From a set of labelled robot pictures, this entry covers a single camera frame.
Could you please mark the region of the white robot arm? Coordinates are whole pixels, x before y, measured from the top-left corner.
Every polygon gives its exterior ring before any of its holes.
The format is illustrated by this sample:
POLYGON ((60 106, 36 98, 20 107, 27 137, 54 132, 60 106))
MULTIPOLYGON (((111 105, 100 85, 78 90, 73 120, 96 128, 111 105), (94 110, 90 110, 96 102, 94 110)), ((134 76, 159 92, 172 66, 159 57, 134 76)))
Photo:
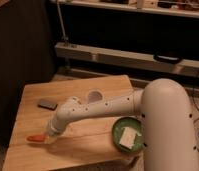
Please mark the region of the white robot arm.
POLYGON ((70 97, 48 122, 46 134, 61 135, 83 119, 142 114, 145 171, 199 171, 191 103, 185 89, 170 79, 156 79, 127 95, 81 104, 70 97))

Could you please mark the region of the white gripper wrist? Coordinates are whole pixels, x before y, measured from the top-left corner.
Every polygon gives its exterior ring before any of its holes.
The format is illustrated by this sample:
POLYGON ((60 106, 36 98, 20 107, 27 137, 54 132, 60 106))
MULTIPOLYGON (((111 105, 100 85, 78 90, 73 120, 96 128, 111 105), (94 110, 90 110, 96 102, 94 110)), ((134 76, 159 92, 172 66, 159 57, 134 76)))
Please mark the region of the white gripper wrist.
POLYGON ((62 125, 60 123, 54 123, 50 120, 46 127, 46 133, 44 133, 44 143, 53 143, 57 140, 56 136, 61 135, 63 132, 62 125))

